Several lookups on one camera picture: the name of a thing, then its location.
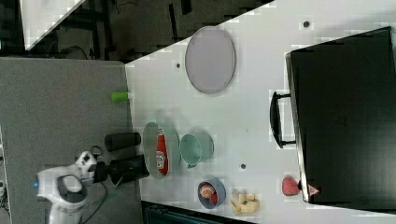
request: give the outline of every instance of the blue bowl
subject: blue bowl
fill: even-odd
[[[210,184],[211,186],[213,186],[216,193],[218,194],[218,202],[217,203],[212,203],[212,200],[206,199],[201,196],[200,188],[204,184]],[[217,178],[206,180],[206,181],[202,182],[201,184],[199,184],[197,192],[198,192],[199,201],[207,209],[213,209],[213,208],[220,206],[224,202],[225,197],[226,197],[226,191],[225,191],[224,185]]]

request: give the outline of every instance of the red object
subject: red object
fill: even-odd
[[[200,188],[200,193],[202,197],[208,199],[212,196],[212,194],[216,193],[216,191],[215,188],[213,188],[213,186],[211,186],[210,184],[204,184]]]
[[[166,153],[166,143],[163,131],[159,130],[157,142],[157,168],[162,175],[168,174],[168,154]]]
[[[308,189],[309,189],[309,196],[315,195],[317,193],[320,193],[320,190],[315,189],[314,187],[308,185]]]
[[[282,181],[282,192],[286,196],[297,195],[300,190],[298,189],[297,182],[290,176],[287,176]]]
[[[210,200],[212,200],[212,203],[213,204],[216,204],[216,203],[218,203],[218,194],[217,193],[214,193],[214,194],[212,194],[212,196],[210,196]]]

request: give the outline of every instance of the black screw hole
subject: black screw hole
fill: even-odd
[[[309,21],[305,21],[304,22],[304,27],[305,28],[308,28],[310,25],[311,25],[311,23]]]

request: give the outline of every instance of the small toy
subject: small toy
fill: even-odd
[[[257,200],[255,200],[254,194],[249,194],[246,198],[243,194],[239,194],[238,200],[233,199],[230,201],[231,208],[233,209],[233,213],[236,215],[239,214],[251,214],[256,212],[260,204]]]
[[[300,190],[298,189],[297,182],[291,176],[286,176],[283,179],[282,192],[286,196],[297,195],[300,192]]]
[[[201,186],[200,193],[202,197],[210,199],[212,194],[216,193],[216,191],[210,184],[204,184]]]
[[[121,102],[128,99],[132,99],[132,93],[126,91],[113,91],[111,92],[112,102]]]

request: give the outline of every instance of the briefcase handle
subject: briefcase handle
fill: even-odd
[[[282,138],[282,126],[280,123],[280,115],[279,115],[279,104],[277,103],[277,100],[282,99],[282,98],[287,98],[290,97],[290,94],[277,94],[274,92],[273,98],[271,100],[271,106],[270,106],[270,123],[271,123],[271,129],[274,135],[274,138],[277,142],[277,144],[280,146],[280,148],[283,148],[285,145],[289,144],[296,144],[296,141],[283,141]]]

